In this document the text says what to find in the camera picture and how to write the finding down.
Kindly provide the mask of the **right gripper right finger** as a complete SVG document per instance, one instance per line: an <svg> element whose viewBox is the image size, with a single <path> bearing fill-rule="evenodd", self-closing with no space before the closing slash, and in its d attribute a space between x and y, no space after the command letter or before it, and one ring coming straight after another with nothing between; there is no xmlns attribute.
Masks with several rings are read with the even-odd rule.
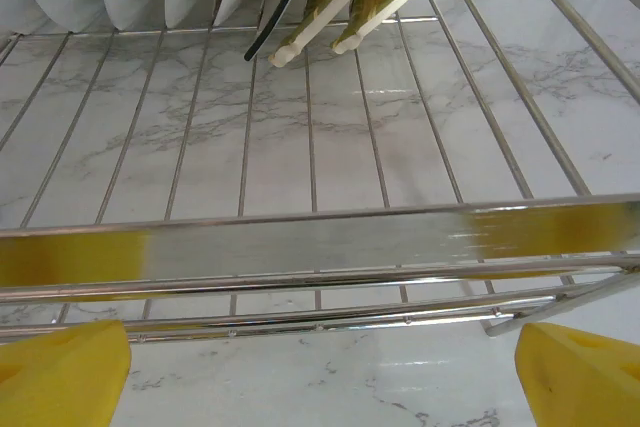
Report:
<svg viewBox="0 0 640 427"><path fill-rule="evenodd" d="M551 323L520 332L515 367L538 426L637 426L639 346Z"/></svg>

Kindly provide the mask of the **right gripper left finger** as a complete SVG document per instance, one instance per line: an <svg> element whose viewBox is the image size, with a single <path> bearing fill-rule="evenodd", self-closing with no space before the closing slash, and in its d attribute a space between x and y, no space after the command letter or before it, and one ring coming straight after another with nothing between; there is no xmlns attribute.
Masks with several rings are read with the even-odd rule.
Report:
<svg viewBox="0 0 640 427"><path fill-rule="evenodd" d="M124 325L102 320L1 347L3 426L108 426L131 367Z"/></svg>

